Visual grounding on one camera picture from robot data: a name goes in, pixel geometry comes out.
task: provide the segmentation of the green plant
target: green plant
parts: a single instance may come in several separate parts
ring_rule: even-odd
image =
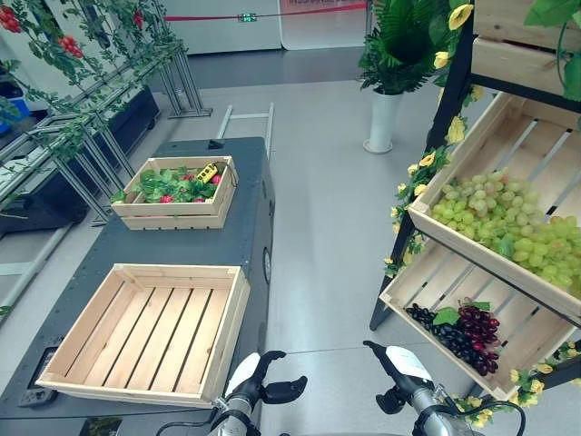
[[[434,72],[434,55],[448,46],[450,32],[441,0],[380,0],[378,26],[365,38],[361,88],[380,94],[413,92]]]
[[[525,19],[525,25],[561,26],[556,48],[556,67],[563,85],[563,96],[581,102],[581,47],[575,51],[563,49],[563,36],[571,22],[581,28],[581,0],[536,0]]]

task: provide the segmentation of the wooden shelf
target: wooden shelf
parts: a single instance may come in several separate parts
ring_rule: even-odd
[[[499,400],[507,400],[517,386],[510,380],[510,370],[530,369],[550,356],[575,327],[558,315],[517,292],[446,247],[429,241],[414,262],[401,271],[379,296],[432,345],[443,352],[484,390]],[[414,302],[431,311],[457,307],[465,297],[490,302],[500,321],[498,370],[486,377],[458,359],[450,350],[414,321],[405,309]]]
[[[82,398],[211,408],[249,293],[238,266],[116,264],[37,384]]]
[[[581,135],[577,114],[500,93],[451,155],[451,164],[409,207],[414,225],[530,297],[581,326],[581,301],[509,259],[430,217],[441,188],[454,178],[507,166],[540,193],[538,206],[552,215],[581,215]]]

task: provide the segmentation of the green exit sign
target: green exit sign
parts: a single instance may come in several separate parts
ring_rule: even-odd
[[[238,21],[240,23],[254,23],[256,21],[256,14],[238,14]]]

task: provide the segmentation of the red stripe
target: red stripe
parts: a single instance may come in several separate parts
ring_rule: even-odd
[[[268,16],[283,16],[283,15],[306,15],[306,14],[325,14],[331,12],[341,12],[341,11],[356,11],[360,9],[365,9],[365,4],[361,3],[359,5],[346,5],[337,7],[327,7],[324,9],[313,9],[312,11],[300,11],[300,12],[288,12],[286,14],[267,14],[267,15],[256,15],[257,18],[263,18]],[[165,16],[165,21],[206,21],[206,20],[237,20],[237,15],[220,15],[220,16],[176,16],[167,15]]]

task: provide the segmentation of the grape cluster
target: grape cluster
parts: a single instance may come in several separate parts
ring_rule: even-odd
[[[494,348],[500,344],[495,335],[500,322],[489,312],[473,306],[462,306],[458,310],[460,319],[455,325],[446,322],[435,325],[436,314],[416,303],[408,307],[406,312],[481,376],[497,371],[498,354]]]
[[[581,228],[574,216],[545,223],[530,182],[503,168],[442,192],[434,219],[581,298]]]

